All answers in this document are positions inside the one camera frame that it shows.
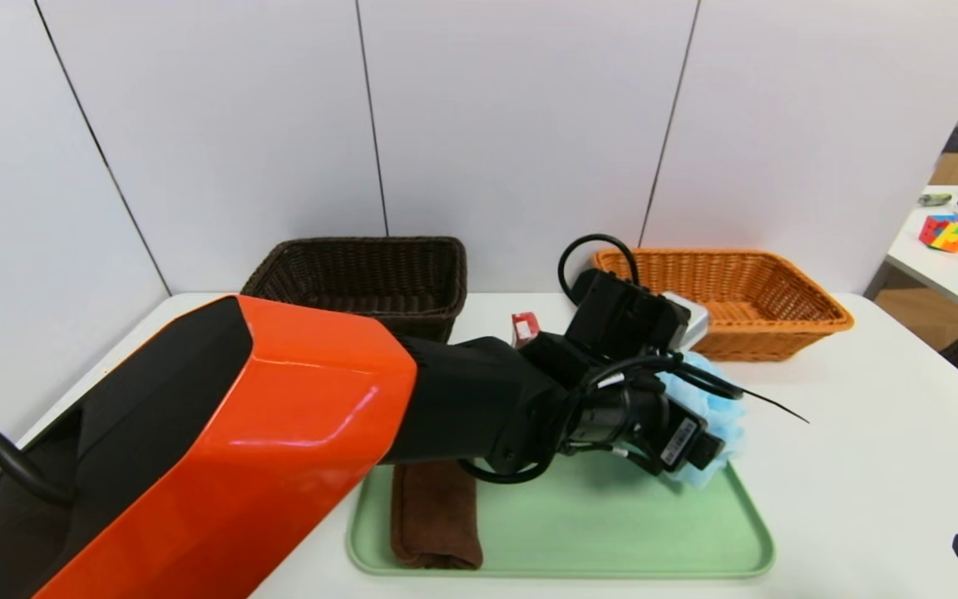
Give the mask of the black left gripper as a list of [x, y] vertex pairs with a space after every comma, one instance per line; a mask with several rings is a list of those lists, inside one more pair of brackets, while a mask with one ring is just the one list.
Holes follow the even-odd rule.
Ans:
[[630, 388], [626, 398], [623, 453], [646, 473], [677, 473], [685, 463], [704, 470], [722, 454], [726, 441], [665, 391]]

